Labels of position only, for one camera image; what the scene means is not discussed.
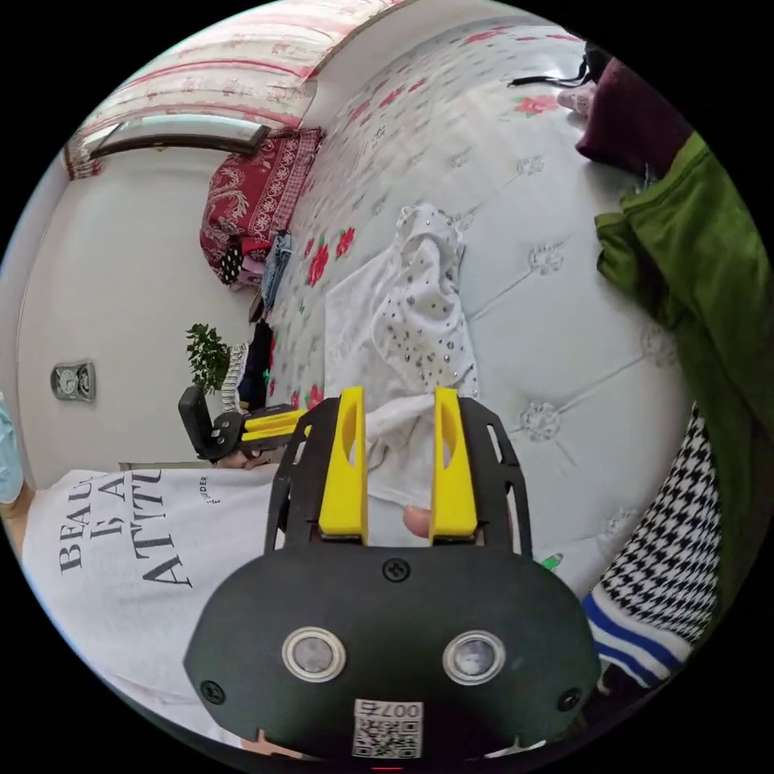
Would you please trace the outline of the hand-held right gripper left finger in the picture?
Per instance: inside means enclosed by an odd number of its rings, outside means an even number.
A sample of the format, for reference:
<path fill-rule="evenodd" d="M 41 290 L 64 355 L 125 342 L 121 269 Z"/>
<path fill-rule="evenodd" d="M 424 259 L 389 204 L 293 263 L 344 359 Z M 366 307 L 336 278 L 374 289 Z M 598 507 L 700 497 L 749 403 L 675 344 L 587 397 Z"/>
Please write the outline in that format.
<path fill-rule="evenodd" d="M 361 386 L 346 388 L 339 397 L 318 528 L 324 539 L 368 537 L 365 400 Z"/>

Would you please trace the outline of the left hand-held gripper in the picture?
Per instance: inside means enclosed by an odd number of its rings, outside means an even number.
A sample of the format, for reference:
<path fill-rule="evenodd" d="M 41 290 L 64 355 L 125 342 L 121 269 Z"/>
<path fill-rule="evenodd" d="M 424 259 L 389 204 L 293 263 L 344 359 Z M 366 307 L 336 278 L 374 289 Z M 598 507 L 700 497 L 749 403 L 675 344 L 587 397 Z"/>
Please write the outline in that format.
<path fill-rule="evenodd" d="M 224 413 L 214 420 L 208 460 L 215 463 L 234 451 L 275 452 L 284 448 L 306 414 L 293 406 L 272 406 L 247 414 Z"/>

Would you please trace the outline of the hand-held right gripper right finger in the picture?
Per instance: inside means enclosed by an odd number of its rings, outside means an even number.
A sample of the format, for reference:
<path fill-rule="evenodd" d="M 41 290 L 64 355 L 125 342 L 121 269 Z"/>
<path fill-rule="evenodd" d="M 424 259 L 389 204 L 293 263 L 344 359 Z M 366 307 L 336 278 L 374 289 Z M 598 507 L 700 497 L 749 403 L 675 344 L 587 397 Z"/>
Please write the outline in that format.
<path fill-rule="evenodd" d="M 476 504 L 460 399 L 454 389 L 435 390 L 430 540 L 470 540 Z"/>

